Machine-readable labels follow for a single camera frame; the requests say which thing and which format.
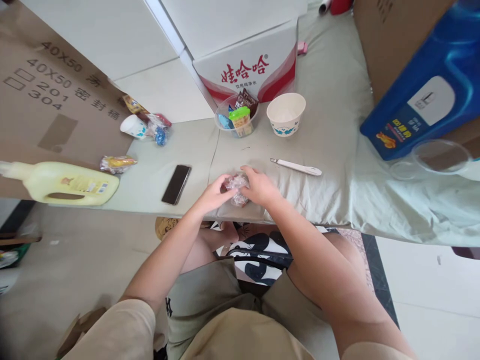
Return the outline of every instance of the yellow plastic bottle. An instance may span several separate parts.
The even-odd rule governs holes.
[[[53,161],[35,165],[0,161],[0,174],[21,180],[32,199],[47,204],[102,205],[112,197],[120,183],[110,174]],[[59,198],[62,194],[70,194],[72,198]]]

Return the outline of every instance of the blue bottle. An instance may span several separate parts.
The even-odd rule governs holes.
[[[360,127],[384,160],[480,115],[480,0],[457,1]]]

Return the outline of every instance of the white utility knife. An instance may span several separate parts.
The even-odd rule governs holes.
[[[293,163],[293,162],[290,162],[290,161],[285,161],[285,160],[280,160],[280,159],[270,158],[270,161],[272,163],[276,163],[278,165],[282,165],[286,168],[297,170],[297,171],[300,171],[300,172],[305,173],[305,174],[315,175],[315,176],[322,175],[322,172],[320,171],[320,169],[317,169],[316,167],[303,166],[303,165],[299,165],[299,164],[296,164],[296,163]]]

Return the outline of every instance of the beige shorts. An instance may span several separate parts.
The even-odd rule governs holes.
[[[195,335],[229,308],[257,311],[274,319],[316,359],[339,358],[323,311],[295,287],[285,270],[265,295],[257,298],[242,293],[234,259],[229,257],[180,275],[170,290],[166,299],[168,359],[180,359]]]

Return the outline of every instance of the white paper cup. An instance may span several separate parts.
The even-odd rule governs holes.
[[[147,125],[140,120],[140,118],[132,114],[122,121],[120,125],[120,130],[126,134],[132,135],[137,139],[145,139],[147,132]]]
[[[306,105],[305,98],[296,92],[274,98],[266,108],[273,132],[282,138],[295,134]]]

